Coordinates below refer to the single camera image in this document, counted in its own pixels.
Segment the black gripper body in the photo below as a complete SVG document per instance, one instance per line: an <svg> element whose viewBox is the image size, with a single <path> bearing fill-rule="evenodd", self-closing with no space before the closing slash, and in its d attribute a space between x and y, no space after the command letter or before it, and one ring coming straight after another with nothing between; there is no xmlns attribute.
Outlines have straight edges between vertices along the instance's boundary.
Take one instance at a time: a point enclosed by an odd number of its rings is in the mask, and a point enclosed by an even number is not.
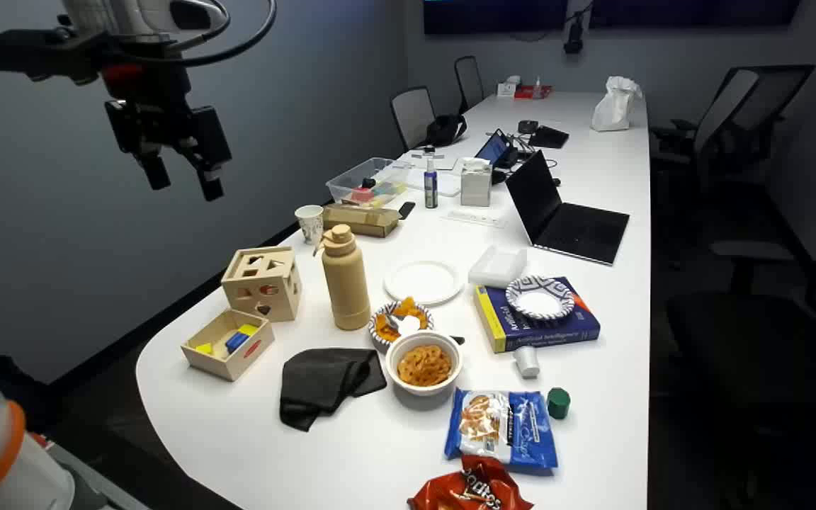
<svg viewBox="0 0 816 510"><path fill-rule="evenodd" d="M182 50L231 24L218 0L62 0L56 29L0 34L0 70L41 82L102 78L116 141L136 158L161 146L185 158L228 158L231 146L214 108L190 108Z"/></svg>

